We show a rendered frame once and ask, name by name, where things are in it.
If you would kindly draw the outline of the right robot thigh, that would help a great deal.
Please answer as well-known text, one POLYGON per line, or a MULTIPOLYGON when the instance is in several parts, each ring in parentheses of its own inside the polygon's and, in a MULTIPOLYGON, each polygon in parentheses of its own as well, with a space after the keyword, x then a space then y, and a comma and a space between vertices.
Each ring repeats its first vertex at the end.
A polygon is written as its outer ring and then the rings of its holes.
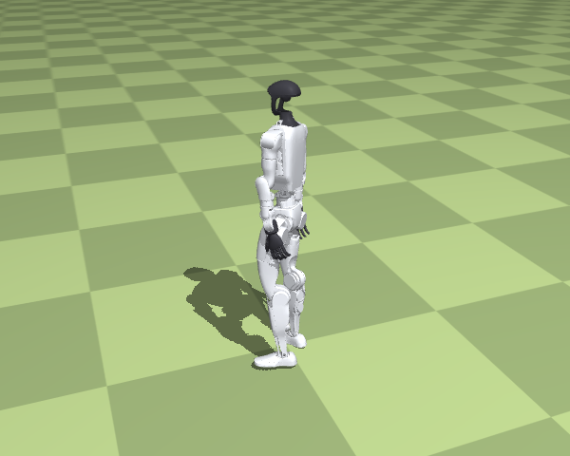
POLYGON ((306 220, 307 220, 307 214, 306 212, 302 211, 301 221, 299 225, 293 231, 288 233, 287 241, 283 245, 287 253, 291 255, 288 256, 287 258, 283 258, 282 260, 280 260, 280 267, 282 270, 282 274, 284 276, 284 283, 291 290, 297 290, 301 288, 305 282, 304 275, 299 270, 296 269, 295 265, 299 248, 299 234, 296 229, 299 230, 303 229, 306 220))

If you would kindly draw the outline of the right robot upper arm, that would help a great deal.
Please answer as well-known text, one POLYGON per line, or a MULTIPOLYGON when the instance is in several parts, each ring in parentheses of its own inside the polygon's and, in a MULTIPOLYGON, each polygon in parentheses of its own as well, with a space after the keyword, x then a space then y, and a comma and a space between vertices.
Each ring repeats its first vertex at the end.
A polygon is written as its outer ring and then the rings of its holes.
MULTIPOLYGON (((307 125, 305 125, 304 123, 303 123, 303 126, 304 126, 304 128, 305 128, 306 139, 307 139, 307 135, 308 135, 308 128, 307 128, 307 125)), ((307 151, 306 151, 306 144, 305 144, 305 163, 304 163, 304 173, 305 173, 305 171, 306 171, 306 155, 307 155, 307 151)), ((303 173, 303 174, 304 174, 304 173, 303 173)))

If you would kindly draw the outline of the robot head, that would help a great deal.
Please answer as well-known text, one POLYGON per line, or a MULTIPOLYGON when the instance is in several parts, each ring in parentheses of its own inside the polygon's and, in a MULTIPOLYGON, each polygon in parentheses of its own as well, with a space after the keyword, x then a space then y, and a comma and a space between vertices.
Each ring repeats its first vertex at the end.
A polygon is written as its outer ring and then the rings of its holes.
POLYGON ((280 120, 283 120, 282 125, 291 127, 299 126, 300 124, 294 119, 292 111, 283 109, 284 102, 289 102, 291 97, 301 95, 299 86, 292 81, 282 80, 271 84, 267 91, 272 98, 272 112, 275 116, 279 115, 280 120), (278 108, 276 109, 276 99, 278 98, 280 98, 280 100, 278 108))

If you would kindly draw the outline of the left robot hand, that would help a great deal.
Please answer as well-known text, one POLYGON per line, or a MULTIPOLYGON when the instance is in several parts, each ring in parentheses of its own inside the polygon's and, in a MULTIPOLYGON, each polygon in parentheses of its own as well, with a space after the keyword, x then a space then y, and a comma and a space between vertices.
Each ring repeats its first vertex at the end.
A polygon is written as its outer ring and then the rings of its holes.
POLYGON ((269 252, 269 249, 271 251, 271 255, 273 259, 279 259, 282 260, 283 258, 287 258, 289 257, 291 254, 288 254, 285 247, 283 246, 283 241, 280 238, 280 236, 277 234, 278 232, 278 227, 277 227, 277 223, 276 220, 273 219, 273 226, 274 226, 274 231, 268 232, 265 229, 265 234, 268 235, 266 238, 266 245, 265 245, 265 249, 266 252, 269 252), (281 247, 281 249, 280 249, 281 247), (281 251, 282 250, 282 251, 281 251), (283 253, 284 255, 283 255, 283 253), (279 253, 279 254, 278 254, 279 253))

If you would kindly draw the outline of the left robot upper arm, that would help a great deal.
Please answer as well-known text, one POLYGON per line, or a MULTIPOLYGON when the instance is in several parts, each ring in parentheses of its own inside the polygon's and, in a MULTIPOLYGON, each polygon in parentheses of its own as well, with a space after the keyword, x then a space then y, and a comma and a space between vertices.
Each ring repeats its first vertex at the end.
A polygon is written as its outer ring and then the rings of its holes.
POLYGON ((277 152, 282 145, 282 133, 276 129, 269 130, 264 132, 260 139, 263 175, 258 178, 266 179, 270 190, 275 185, 277 152))

